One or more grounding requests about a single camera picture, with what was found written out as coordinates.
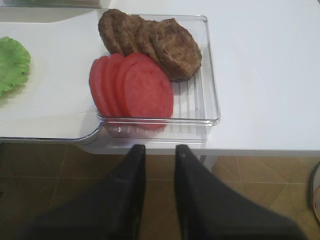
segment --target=burger patty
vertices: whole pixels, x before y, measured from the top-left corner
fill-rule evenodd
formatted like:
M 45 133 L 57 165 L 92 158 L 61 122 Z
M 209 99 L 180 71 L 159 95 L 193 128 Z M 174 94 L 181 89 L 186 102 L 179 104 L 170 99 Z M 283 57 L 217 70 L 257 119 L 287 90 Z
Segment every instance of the burger patty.
M 143 24 L 141 24 L 136 30 L 135 41 L 140 52 L 151 58 L 164 71 L 168 79 L 173 81 L 173 74 L 159 61 L 150 39 L 152 29 L 157 23 L 157 21 L 145 21 Z
M 136 43 L 136 32 L 145 21 L 139 15 L 126 15 L 117 26 L 119 43 L 125 56 L 140 52 Z
M 124 54 L 117 33 L 117 26 L 127 14 L 118 10 L 110 9 L 103 13 L 98 23 L 98 30 L 102 38 L 103 44 L 111 54 Z
M 190 79 L 201 67 L 201 52 L 192 35 L 175 19 L 154 26 L 150 35 L 154 51 L 175 79 Z

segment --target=tomato slice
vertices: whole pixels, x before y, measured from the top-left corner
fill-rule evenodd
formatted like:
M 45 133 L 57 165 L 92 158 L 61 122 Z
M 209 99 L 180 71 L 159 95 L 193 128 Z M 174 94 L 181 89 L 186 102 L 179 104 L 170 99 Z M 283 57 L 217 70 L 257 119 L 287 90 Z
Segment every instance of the tomato slice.
M 103 116 L 110 116 L 109 107 L 101 90 L 103 67 L 108 60 L 107 56 L 96 59 L 92 64 L 89 75 L 89 86 L 93 101 Z
M 174 92 L 166 74 L 150 61 L 131 65 L 123 78 L 124 107 L 131 117 L 170 118 L 174 109 Z M 142 124 L 148 129 L 163 124 Z
M 121 111 L 121 103 L 123 101 L 117 102 L 114 92 L 115 75 L 124 59 L 125 57 L 119 53 L 112 54 L 109 60 L 104 64 L 102 71 L 102 93 L 110 110 L 110 115 L 113 117 L 125 116 L 125 113 Z
M 115 76 L 115 84 L 114 86 L 114 92 L 115 92 L 115 99 L 119 103 L 124 102 L 124 96 L 123 96 L 123 82 L 124 78 L 128 72 L 128 69 L 135 63 L 140 63 L 140 62 L 150 62 L 154 63 L 153 60 L 146 55 L 143 55 L 142 53 L 134 52 L 127 56 L 124 61 L 121 63 L 116 76 Z M 122 108 L 121 110 L 124 114 L 128 115 L 129 112 L 126 111 L 126 107 Z

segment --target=white countertop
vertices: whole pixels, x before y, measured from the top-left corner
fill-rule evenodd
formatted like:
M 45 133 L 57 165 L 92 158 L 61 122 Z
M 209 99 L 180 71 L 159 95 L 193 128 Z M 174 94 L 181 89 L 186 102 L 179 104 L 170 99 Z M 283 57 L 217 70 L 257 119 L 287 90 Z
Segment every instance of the white countertop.
M 197 154 L 320 155 L 317 0 L 112 0 L 109 8 L 207 16 L 221 122 L 206 143 L 190 144 Z M 150 154 L 173 154 L 176 145 L 102 131 L 81 148 L 117 154 L 133 144 Z

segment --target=white cutting board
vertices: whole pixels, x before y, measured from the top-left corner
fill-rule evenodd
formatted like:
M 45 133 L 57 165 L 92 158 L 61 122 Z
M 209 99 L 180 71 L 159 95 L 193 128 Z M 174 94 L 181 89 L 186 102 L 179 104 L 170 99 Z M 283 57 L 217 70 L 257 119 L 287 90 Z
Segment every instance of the white cutting board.
M 76 15 L 77 10 L 72 9 L 25 8 L 21 18 L 32 19 L 33 14 L 35 22 L 3 21 L 8 10 L 10 19 L 15 19 L 14 14 L 19 19 L 22 9 L 0 9 L 0 37 L 22 43 L 31 63 L 27 83 L 0 97 L 0 139 L 79 139 L 94 132 L 100 122 L 90 93 L 89 73 L 94 59 L 106 51 L 98 32 L 97 11 Z M 46 22 L 44 17 L 41 22 L 43 11 L 55 16 L 61 13 L 62 20 Z

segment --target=tiled floor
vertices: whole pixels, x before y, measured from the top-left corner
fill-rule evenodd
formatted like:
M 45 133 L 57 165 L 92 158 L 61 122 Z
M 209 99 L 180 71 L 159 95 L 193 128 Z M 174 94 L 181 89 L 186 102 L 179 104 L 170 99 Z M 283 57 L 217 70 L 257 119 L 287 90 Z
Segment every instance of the tiled floor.
M 33 217 L 95 184 L 122 159 L 72 145 L 0 144 L 0 239 L 11 240 Z M 219 157 L 213 172 L 252 201 L 295 220 L 311 240 L 320 227 L 307 205 L 310 173 L 319 158 Z M 148 156 L 140 238 L 179 240 L 174 157 Z

